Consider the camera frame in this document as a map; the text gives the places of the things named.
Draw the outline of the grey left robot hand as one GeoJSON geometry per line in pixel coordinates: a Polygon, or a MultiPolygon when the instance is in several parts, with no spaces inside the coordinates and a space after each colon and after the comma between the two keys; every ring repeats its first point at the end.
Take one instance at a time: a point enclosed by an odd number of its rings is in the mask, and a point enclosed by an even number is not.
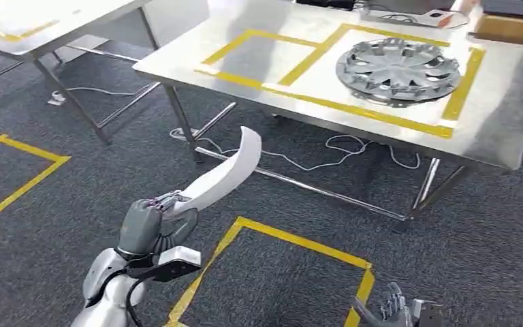
{"type": "Polygon", "coordinates": [[[196,208],[175,212],[186,200],[179,191],[135,201],[123,220],[116,251],[127,261],[181,245],[198,223],[196,208]]]}

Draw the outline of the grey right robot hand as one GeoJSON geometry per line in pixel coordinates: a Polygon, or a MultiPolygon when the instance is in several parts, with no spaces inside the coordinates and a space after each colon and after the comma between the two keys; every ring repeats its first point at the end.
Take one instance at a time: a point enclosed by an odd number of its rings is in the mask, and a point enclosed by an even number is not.
{"type": "Polygon", "coordinates": [[[382,319],[374,315],[357,297],[353,299],[352,308],[369,326],[407,327],[414,326],[413,316],[406,304],[401,288],[396,282],[387,284],[386,300],[380,306],[382,319]]]}

